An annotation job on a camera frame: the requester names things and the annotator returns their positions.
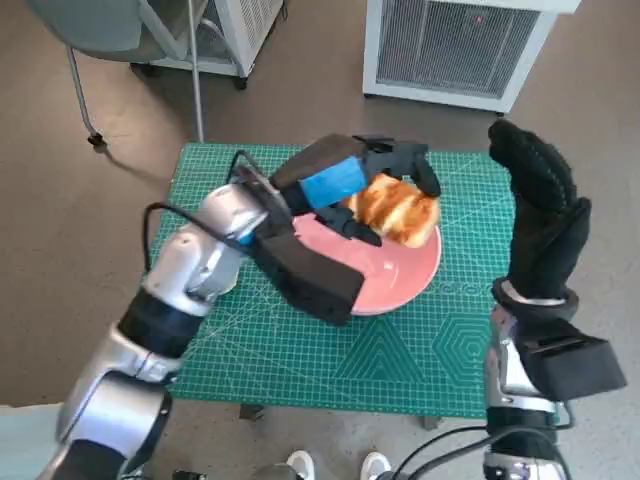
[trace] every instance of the pink plate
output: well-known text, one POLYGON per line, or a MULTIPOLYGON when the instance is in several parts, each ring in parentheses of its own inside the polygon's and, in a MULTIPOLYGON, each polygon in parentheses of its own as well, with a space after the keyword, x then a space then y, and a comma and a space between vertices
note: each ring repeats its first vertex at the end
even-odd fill
POLYGON ((442 240, 438 227, 420 248, 403 247, 390 240, 383 240, 381 247, 348 240, 318 223, 312 213, 296 218, 295 228, 307 247, 364 274, 354 315, 379 315, 410 302, 427 288, 440 265, 442 240))

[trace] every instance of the vent grille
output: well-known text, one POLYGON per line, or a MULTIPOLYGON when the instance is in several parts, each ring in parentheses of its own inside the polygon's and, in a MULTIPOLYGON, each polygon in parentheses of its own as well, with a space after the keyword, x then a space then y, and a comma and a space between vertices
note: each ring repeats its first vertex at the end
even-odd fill
POLYGON ((260 48, 267 36, 272 25, 271 20, 280 5, 281 0, 240 0, 247 37, 254 52, 260 48))
POLYGON ((499 99, 539 12, 384 0, 377 82, 499 99))

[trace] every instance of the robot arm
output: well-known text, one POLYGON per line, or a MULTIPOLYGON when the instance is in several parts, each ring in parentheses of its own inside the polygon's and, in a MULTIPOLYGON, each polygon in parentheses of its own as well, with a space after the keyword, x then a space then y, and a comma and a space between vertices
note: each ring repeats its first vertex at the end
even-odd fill
MULTIPOLYGON (((385 142, 384 152, 378 152, 378 145, 331 135, 294 156, 271 179, 256 168, 237 167, 232 183, 210 193, 198 220, 231 240, 227 243, 243 245, 243 252, 192 223, 167 240, 65 402, 56 432, 59 451, 39 478, 113 479, 150 458, 171 411, 166 386, 177 378, 183 354, 216 298, 235 285, 244 253, 294 307, 336 325, 346 323, 362 274, 304 247, 292 220, 334 208, 380 171, 412 174, 411 165, 426 163, 410 144, 394 154, 393 142, 385 142)), ((426 182, 430 168, 416 168, 426 182)))
MULTIPOLYGON (((489 137, 492 158, 511 173, 516 220, 509 274, 492 288, 487 431, 533 427, 555 444, 560 404, 626 385, 609 342, 569 323, 578 297, 566 281, 587 241, 591 204, 577 197, 571 170, 552 145, 506 121, 489 137)), ((567 478, 549 442, 527 433, 492 445, 484 473, 489 480, 567 478)))

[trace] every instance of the hexagon pattern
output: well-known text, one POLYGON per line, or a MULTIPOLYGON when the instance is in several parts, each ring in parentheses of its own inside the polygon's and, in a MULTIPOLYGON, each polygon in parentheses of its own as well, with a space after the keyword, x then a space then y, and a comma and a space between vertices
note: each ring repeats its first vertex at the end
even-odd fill
POLYGON ((482 381, 488 340, 486 316, 451 313, 433 340, 433 351, 452 382, 474 386, 482 381))

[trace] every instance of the gray floor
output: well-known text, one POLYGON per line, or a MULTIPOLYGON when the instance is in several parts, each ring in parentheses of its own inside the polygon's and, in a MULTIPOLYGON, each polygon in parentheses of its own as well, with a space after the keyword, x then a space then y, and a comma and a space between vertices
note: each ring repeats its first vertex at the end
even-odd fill
MULTIPOLYGON (((95 123, 112 145, 107 159, 85 142, 62 46, 21 1, 0 11, 0 404, 57 402, 137 287, 141 209, 165 195, 193 137, 190 79, 168 71, 144 80, 126 65, 80 58, 95 123)), ((485 148, 490 114, 362 98, 364 12, 365 0, 292 1, 247 91, 204 80, 207 138, 304 143, 330 131, 383 132, 485 148)), ((611 338, 631 382, 576 405, 580 426, 562 446, 582 479, 640 478, 638 24, 636 0, 584 0, 558 21, 511 115, 557 143, 594 201, 571 281, 582 297, 576 321, 611 338)), ((182 467, 245 478, 306 447, 320 479, 353 479, 372 448, 397 463, 429 437, 402 416, 272 409, 255 425, 235 416, 232 405, 178 402, 157 477, 182 467)), ((481 478, 480 457, 442 471, 481 478)))

